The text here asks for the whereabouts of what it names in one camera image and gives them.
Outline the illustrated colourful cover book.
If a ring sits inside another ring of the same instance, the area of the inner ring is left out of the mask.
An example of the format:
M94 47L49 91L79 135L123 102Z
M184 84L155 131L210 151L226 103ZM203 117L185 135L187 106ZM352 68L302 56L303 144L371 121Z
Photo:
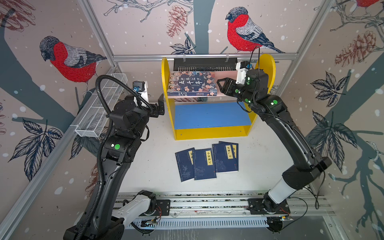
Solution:
M168 96L211 97L218 93L215 72L184 71L171 72Z

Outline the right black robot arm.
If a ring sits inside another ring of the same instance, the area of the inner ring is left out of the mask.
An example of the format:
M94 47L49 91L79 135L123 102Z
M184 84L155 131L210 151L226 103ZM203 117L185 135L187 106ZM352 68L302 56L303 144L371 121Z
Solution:
M269 94L269 76L262 70L249 70L245 82L238 84L231 78L217 81L221 93L234 97L237 103L245 103L248 112L257 114L278 136L293 165L283 172L279 182L263 199L263 210L275 213L297 190L312 183L332 164L329 157L322 157L307 142L293 121L286 104L276 95Z

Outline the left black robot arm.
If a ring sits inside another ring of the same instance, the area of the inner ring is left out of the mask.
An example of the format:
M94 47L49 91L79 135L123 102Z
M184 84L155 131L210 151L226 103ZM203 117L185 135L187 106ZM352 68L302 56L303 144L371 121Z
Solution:
M156 194L140 191L122 210L113 213L122 181L142 142L149 138L150 118L165 113L164 96L143 107L132 97L117 103L109 113L106 138L97 155L98 182L77 224L67 229L65 240L120 240L125 228L143 213L156 209Z

